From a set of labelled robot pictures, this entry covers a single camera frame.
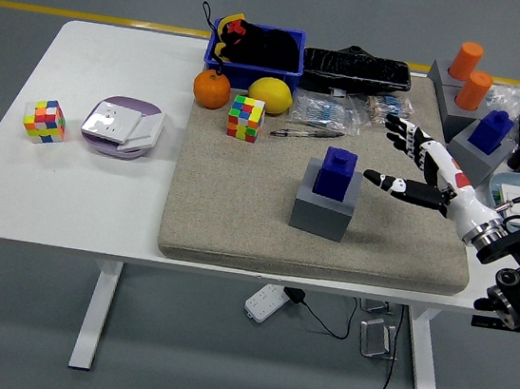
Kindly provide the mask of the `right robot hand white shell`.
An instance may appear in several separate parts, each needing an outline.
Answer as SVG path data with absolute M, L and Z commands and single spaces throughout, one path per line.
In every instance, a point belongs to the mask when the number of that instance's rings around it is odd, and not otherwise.
M 424 182 L 368 169 L 363 176 L 405 203 L 438 210 L 455 223 L 458 238 L 477 248 L 506 236 L 502 217 L 481 203 L 469 178 L 443 144 L 403 118 L 386 116 L 387 138 L 424 174 Z

